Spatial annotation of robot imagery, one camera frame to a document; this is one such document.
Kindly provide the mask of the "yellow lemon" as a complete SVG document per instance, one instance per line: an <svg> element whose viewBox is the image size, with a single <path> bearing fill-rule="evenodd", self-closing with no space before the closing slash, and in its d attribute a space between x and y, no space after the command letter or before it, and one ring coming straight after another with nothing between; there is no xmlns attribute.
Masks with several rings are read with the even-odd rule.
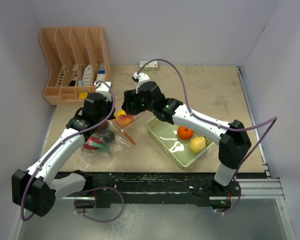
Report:
<svg viewBox="0 0 300 240"><path fill-rule="evenodd" d="M126 115L126 112L123 109L121 109L117 112L116 118L118 118L119 116L125 116L125 115Z"/></svg>

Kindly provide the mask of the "peach fruit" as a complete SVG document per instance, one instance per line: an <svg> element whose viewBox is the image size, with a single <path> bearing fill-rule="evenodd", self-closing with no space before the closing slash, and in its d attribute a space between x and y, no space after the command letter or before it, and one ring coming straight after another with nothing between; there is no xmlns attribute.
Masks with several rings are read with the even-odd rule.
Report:
<svg viewBox="0 0 300 240"><path fill-rule="evenodd" d="M134 121L134 117L132 115L121 114L118 115L116 118L116 122L121 128L124 128L125 126L132 123L133 121Z"/></svg>

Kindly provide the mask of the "clear zip top bag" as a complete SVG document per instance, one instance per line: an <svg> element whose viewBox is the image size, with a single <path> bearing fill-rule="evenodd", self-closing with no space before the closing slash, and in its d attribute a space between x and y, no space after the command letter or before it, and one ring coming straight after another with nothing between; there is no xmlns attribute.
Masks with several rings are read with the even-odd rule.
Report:
<svg viewBox="0 0 300 240"><path fill-rule="evenodd" d="M107 120L105 123L100 125L97 128L97 130L93 133L93 134L100 135L101 132L106 130L115 133L115 140L108 143L108 146L112 154L109 155L105 151L87 150L82 146L80 152L82 153L83 159L89 164L96 164L96 163L110 161L115 155L123 152L127 148L132 147L136 144L136 142L129 135L129 132L133 130L136 121L140 119L144 114L139 113L135 116L132 115L134 117L134 121L122 128L119 126L119 124L116 121L116 115L119 110L116 110L114 112L114 119Z"/></svg>

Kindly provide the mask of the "pink dragon fruit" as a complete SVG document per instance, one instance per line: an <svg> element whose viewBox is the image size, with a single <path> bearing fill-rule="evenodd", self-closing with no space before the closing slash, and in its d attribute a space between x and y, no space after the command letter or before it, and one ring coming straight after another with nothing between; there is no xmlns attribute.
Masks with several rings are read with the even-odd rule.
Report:
<svg viewBox="0 0 300 240"><path fill-rule="evenodd" d="M106 140L98 134L92 134L89 139L82 145L86 150L107 152L112 154L110 147Z"/></svg>

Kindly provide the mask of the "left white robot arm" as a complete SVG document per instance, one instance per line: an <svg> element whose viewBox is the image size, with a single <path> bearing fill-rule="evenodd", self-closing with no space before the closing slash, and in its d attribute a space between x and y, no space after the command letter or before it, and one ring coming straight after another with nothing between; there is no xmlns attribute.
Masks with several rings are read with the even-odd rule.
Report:
<svg viewBox="0 0 300 240"><path fill-rule="evenodd" d="M54 145L27 170L16 170L11 177L12 202L21 211L45 216L54 203L73 193L88 196L93 177L81 170L56 179L70 156L96 132L97 127L114 117L115 100L110 92L93 92L84 100Z"/></svg>

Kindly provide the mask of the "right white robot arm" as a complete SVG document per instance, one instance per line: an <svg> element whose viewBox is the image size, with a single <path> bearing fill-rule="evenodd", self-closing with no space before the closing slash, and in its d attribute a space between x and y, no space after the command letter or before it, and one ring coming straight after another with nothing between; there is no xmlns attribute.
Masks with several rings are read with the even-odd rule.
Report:
<svg viewBox="0 0 300 240"><path fill-rule="evenodd" d="M143 83L138 89L126 90L123 95L122 109L127 114L135 116L149 111L162 122L187 127L218 145L220 164L212 190L218 196L230 190L230 182L252 146L241 121L229 123L188 109L182 101L165 97L153 81Z"/></svg>

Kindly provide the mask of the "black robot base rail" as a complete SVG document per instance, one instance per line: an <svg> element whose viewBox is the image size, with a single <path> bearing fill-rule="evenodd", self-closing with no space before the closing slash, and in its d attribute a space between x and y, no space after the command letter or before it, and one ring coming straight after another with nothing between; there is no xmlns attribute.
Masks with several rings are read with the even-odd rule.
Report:
<svg viewBox="0 0 300 240"><path fill-rule="evenodd" d="M231 180L226 187L214 182L212 173L183 172L89 172L96 192L69 194L77 200L96 199L98 208L111 204L230 206L241 187Z"/></svg>

